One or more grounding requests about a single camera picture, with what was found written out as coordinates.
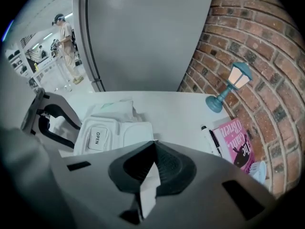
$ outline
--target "ceiling light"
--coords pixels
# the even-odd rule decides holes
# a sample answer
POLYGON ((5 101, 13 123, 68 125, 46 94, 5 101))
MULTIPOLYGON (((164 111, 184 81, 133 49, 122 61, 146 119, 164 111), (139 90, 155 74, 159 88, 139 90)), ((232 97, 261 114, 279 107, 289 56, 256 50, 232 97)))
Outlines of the ceiling light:
POLYGON ((53 33, 50 33, 49 35, 47 35, 45 38, 43 38, 44 40, 46 40, 49 36, 51 36, 53 33))
POLYGON ((2 36, 2 41, 5 40, 7 34, 8 34, 8 32, 9 32, 9 30, 10 30, 10 27, 11 27, 11 25, 13 24, 13 22, 14 22, 14 20, 12 20, 12 21, 10 22, 9 26, 8 26, 7 29, 5 30, 5 32, 4 32, 3 36, 2 36))
POLYGON ((69 13, 68 15, 65 16, 65 19, 72 16, 72 15, 73 15, 73 13, 69 13))
POLYGON ((37 43, 37 44, 32 48, 32 50, 35 49, 38 45, 39 45, 39 43, 37 43))

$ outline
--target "white countertop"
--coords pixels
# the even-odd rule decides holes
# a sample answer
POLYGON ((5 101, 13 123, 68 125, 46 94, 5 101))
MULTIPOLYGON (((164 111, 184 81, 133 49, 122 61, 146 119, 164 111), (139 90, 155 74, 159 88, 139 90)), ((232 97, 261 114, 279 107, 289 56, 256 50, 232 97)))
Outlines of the white countertop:
POLYGON ((201 127, 215 129, 230 121, 230 117, 225 109, 218 114, 210 110, 205 103, 208 96, 178 92, 103 92, 75 94, 67 101, 83 120, 88 108, 94 104, 132 98, 137 113, 152 124, 155 139, 210 153, 204 145, 201 127))

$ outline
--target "book cover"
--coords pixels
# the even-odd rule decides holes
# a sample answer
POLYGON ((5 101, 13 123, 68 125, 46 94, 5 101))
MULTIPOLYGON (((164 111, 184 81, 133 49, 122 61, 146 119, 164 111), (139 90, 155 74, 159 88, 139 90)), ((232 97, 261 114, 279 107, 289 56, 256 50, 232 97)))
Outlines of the book cover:
POLYGON ((249 136, 239 119, 220 125, 214 134, 220 143, 223 158, 249 173, 254 153, 249 136))

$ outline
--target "teal lamp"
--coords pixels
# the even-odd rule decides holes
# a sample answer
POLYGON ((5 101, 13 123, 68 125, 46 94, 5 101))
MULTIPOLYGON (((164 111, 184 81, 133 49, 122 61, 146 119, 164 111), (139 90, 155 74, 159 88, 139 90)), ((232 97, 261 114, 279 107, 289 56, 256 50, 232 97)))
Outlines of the teal lamp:
POLYGON ((217 97, 208 96, 205 100, 211 110, 219 113, 223 109, 223 100, 232 90, 239 90, 245 84, 252 80, 252 74, 249 66, 244 62, 234 62, 231 68, 227 88, 217 97))

